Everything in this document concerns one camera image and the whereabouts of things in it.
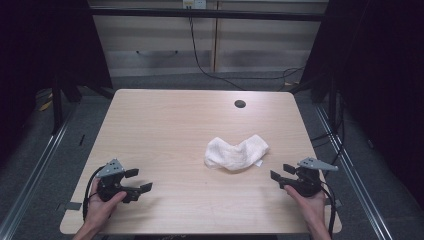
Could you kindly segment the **white towel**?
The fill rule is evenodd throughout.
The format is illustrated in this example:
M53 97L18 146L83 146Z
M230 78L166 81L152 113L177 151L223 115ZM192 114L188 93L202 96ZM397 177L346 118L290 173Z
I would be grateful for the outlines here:
M219 137L206 146L204 164L210 169L239 171L259 162L269 151L269 145L258 135L231 145Z

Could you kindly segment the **person's right hand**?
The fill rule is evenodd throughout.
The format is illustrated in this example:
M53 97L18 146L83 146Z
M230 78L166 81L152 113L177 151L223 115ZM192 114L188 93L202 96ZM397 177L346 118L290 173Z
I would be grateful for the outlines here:
M322 191L312 197L303 197L289 185L284 190L297 203L311 233L328 232L325 225L325 194Z

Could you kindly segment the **black horizontal frame bar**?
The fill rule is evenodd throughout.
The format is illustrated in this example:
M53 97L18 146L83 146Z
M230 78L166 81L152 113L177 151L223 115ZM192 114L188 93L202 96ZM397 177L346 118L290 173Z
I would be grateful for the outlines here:
M326 16L314 13L257 12L232 10L202 9L146 9L146 8L112 8L91 7L92 15L101 16L137 16L137 17L182 17L214 19L248 19L248 20L282 20L321 22Z

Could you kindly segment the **black metal stand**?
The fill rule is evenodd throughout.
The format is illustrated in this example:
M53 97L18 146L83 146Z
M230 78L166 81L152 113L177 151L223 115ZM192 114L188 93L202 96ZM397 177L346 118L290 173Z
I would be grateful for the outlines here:
M332 130L335 129L336 126L336 100L337 98L337 87L334 77L331 78L330 81L330 90L329 90L329 105L328 105L328 119L330 123L330 127Z
M63 113L62 113L62 96L60 83L57 77L54 78L53 87L52 87L52 103L53 103L53 113L54 113L54 125L52 134L55 135L60 130L63 123Z

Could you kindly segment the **plain white cabinet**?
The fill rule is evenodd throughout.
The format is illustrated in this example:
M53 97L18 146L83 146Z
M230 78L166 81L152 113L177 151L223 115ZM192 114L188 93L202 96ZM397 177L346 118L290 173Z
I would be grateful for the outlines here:
M218 0L216 10L322 14L329 0ZM312 21L218 19L215 72L270 71L306 63L320 24Z

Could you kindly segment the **metal floor rail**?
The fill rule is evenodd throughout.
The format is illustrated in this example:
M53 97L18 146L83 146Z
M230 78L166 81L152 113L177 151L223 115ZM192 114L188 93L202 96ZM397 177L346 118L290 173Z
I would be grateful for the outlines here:
M62 106L63 122L54 130L54 111L36 111L25 136L0 171L0 240L12 240L67 132L78 103Z
M328 114L321 104L315 106L321 124L329 137L331 145L339 156L339 162L349 179L352 188L358 197L359 202L379 240L394 240L390 230L378 210L376 204L372 200L368 190L366 189L360 175L358 174L348 152L342 146L341 138L331 129Z

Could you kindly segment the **person's left hand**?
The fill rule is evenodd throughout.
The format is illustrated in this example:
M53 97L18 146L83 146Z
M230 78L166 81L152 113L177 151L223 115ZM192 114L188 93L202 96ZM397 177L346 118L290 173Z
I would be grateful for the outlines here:
M88 212L84 220L84 225L90 231L99 232L106 224L107 220L114 213L117 205L122 202L127 193L124 191L118 192L110 200L104 202L98 196L99 180L95 178L92 183L91 192L88 201Z

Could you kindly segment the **white wall socket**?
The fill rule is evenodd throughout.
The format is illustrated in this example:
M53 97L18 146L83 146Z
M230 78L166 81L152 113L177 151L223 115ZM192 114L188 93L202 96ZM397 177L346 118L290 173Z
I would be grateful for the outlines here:
M207 8L206 0L182 0L184 9L205 10Z

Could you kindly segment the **dark curtain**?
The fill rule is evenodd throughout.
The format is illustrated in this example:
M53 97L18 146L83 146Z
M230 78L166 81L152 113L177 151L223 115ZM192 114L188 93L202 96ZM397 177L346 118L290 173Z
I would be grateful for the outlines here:
M424 0L328 0L301 82L340 91L424 210Z
M16 149L36 94L112 86L88 0L0 0L0 166Z

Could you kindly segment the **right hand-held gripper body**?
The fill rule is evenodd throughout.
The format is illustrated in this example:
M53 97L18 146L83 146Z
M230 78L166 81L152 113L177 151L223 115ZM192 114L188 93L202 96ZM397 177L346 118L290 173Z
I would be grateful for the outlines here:
M308 157L297 163L294 174L297 179L287 179L287 185L293 187L303 197L312 197L321 191L320 171L337 170L337 166Z

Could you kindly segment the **yellow floor object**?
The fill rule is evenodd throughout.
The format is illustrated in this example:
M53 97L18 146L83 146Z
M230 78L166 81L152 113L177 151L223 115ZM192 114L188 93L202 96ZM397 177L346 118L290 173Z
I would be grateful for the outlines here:
M39 98L41 105L38 108L40 112L47 110L50 105L53 103L53 94L49 93Z

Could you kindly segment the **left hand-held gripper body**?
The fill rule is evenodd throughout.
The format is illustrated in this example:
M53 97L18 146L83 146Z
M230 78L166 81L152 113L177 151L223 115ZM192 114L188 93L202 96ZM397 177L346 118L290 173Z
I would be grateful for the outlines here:
M99 180L97 195L102 201L107 202L123 191L120 182L124 176L125 169L117 159L111 160L96 174Z

